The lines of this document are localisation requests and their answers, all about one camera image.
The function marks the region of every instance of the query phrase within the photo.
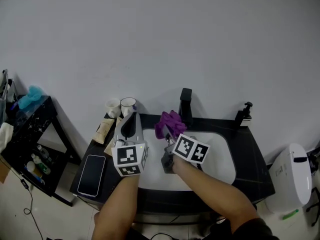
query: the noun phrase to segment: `cable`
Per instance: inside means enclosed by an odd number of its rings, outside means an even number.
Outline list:
[[[35,224],[36,228],[37,228],[38,231],[39,231],[39,234],[40,234],[40,236],[41,236],[41,239],[44,240],[44,238],[43,238],[43,236],[42,236],[42,234],[41,234],[41,232],[40,232],[40,229],[39,229],[39,227],[38,227],[38,224],[37,224],[37,222],[36,222],[36,219],[35,219],[34,215],[32,214],[32,204],[33,204],[33,202],[34,202],[34,198],[33,198],[32,194],[31,194],[31,192],[30,192],[30,190],[29,190],[29,186],[28,186],[28,184],[26,183],[26,181],[25,181],[24,179],[21,179],[20,182],[22,183],[22,185],[24,186],[24,188],[29,191],[30,196],[31,196],[30,209],[24,208],[24,209],[23,209],[23,213],[24,213],[25,215],[31,214],[31,216],[32,216],[32,218],[33,218],[33,220],[34,220],[34,224]]]
[[[98,210],[96,207],[92,206],[90,203],[86,202],[85,200],[83,200],[80,196],[77,195],[77,197],[82,201],[85,202],[88,206],[92,207],[93,209],[97,210],[98,212],[100,212],[100,210]]]
[[[172,223],[172,222],[174,222],[176,219],[178,219],[180,217],[180,215],[178,215],[177,217],[175,217],[173,220],[171,220],[170,222],[169,222],[169,224],[170,223]]]
[[[157,233],[157,234],[155,234],[153,237],[151,237],[150,240],[152,240],[152,239],[153,239],[155,236],[157,236],[157,235],[166,235],[166,236],[168,236],[168,237],[171,237],[172,240],[178,240],[178,239],[176,239],[176,238],[173,238],[171,235],[165,234],[165,233]]]
[[[0,158],[0,161],[1,161],[1,163],[3,163],[4,165],[5,165],[5,167],[7,167],[11,172],[13,172],[14,173],[14,175],[15,176],[17,176],[18,178],[19,178],[19,180],[21,180],[21,178],[8,166],[8,165],[6,165],[5,164],[5,162],[4,161],[2,161],[2,159]]]

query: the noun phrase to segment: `black soap pump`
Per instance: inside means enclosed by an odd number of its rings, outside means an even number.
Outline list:
[[[239,110],[234,119],[236,128],[246,128],[251,123],[252,117],[250,115],[250,108],[253,104],[251,102],[247,102],[244,105],[246,105],[246,107],[242,111]]]

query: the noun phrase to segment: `smartphone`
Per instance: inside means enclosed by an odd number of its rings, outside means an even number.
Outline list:
[[[106,158],[101,155],[90,154],[87,156],[78,185],[80,194],[90,197],[98,195],[105,161]]]

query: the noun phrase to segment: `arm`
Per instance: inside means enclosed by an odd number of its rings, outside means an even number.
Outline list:
[[[226,217],[232,233],[249,220],[259,218],[249,199],[240,190],[212,178],[175,155],[173,171],[214,211]]]
[[[139,176],[120,181],[95,216],[93,240],[123,240],[136,216]]]

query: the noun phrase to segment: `bottle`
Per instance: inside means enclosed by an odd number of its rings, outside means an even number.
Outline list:
[[[43,148],[41,145],[38,145],[36,146],[37,149],[39,150],[40,152],[40,155],[42,156],[44,162],[47,164],[47,165],[52,165],[52,159],[51,157],[49,156],[49,152]]]
[[[251,124],[252,117],[250,115],[250,108],[253,106],[251,102],[247,102],[246,108],[239,110],[234,119],[236,128],[246,128]]]
[[[49,175],[51,173],[50,168],[41,161],[39,156],[31,154],[31,157],[33,159],[33,162],[41,169],[41,171],[43,171],[46,175]]]
[[[42,173],[38,170],[35,163],[29,161],[26,166],[24,167],[29,173],[31,173],[40,183],[45,185],[45,181],[41,178]]]

